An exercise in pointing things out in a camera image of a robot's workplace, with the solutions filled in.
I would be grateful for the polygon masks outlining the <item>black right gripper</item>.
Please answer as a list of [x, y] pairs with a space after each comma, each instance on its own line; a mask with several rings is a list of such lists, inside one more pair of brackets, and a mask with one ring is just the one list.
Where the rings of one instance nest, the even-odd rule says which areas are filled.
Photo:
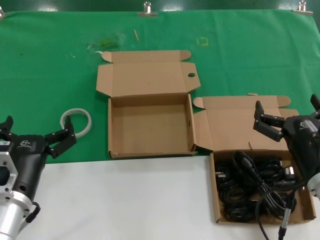
[[253, 129], [280, 142], [284, 137], [288, 150], [304, 180], [319, 172], [320, 165], [320, 99], [312, 94], [310, 102], [315, 111], [310, 115], [285, 118], [265, 114], [259, 100], [255, 103]]

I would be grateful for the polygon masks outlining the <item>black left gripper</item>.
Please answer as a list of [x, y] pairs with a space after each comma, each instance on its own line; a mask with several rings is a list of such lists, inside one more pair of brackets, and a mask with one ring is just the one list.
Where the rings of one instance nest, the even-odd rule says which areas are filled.
[[2, 145], [0, 150], [9, 152], [17, 170], [12, 190], [33, 200], [48, 154], [56, 159], [77, 143], [74, 127], [71, 117], [67, 116], [64, 129], [43, 137], [31, 134], [16, 135], [11, 132], [13, 124], [11, 115], [0, 124], [0, 139], [9, 142], [8, 146]]

